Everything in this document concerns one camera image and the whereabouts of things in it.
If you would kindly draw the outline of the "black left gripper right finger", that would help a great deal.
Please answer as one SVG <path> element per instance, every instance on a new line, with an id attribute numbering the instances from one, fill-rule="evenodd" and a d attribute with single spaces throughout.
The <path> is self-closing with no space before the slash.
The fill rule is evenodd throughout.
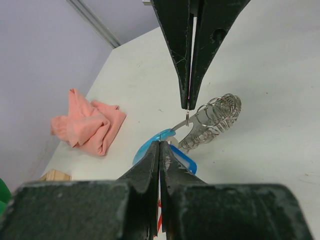
<path id="1" fill-rule="evenodd" d="M 159 145 L 162 230 L 169 240 L 311 240 L 300 205 L 281 184 L 208 184 Z"/>

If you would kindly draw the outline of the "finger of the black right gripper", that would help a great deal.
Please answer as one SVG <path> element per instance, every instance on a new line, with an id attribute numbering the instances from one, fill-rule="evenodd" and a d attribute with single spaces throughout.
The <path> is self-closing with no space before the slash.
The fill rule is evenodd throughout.
<path id="1" fill-rule="evenodd" d="M 178 77 L 181 107 L 190 109 L 190 73 L 193 15 L 189 0 L 153 0 L 159 22 Z"/>
<path id="2" fill-rule="evenodd" d="M 197 104 L 203 78 L 226 35 L 249 0 L 196 0 L 196 28 L 189 83 L 189 109 Z"/>

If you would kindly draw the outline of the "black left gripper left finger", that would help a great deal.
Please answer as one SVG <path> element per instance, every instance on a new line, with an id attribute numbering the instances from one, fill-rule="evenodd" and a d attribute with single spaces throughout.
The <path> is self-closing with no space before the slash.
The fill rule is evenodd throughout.
<path id="1" fill-rule="evenodd" d="M 117 180 L 34 181 L 0 219 L 3 240 L 151 240 L 157 233 L 160 142 Z"/>

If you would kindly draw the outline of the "key with red tag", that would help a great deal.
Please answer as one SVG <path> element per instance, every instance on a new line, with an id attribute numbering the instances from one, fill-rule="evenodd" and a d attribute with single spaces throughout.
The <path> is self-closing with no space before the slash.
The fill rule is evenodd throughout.
<path id="1" fill-rule="evenodd" d="M 162 222 L 163 222 L 163 214 L 162 214 L 162 200 L 158 199 L 157 202 L 157 233 L 153 236 L 154 238 L 158 237 L 162 232 Z"/>

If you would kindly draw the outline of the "key with blue window tag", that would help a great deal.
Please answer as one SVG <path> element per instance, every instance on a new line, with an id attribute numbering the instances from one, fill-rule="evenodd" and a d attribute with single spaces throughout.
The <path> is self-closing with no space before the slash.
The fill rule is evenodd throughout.
<path id="1" fill-rule="evenodd" d="M 180 149 L 178 149 L 178 140 L 175 137 L 170 136 L 167 139 L 167 142 L 169 143 L 169 146 L 175 158 L 179 162 L 181 162 L 186 168 L 188 168 L 192 172 L 192 174 L 195 175 L 198 169 L 197 164 Z"/>

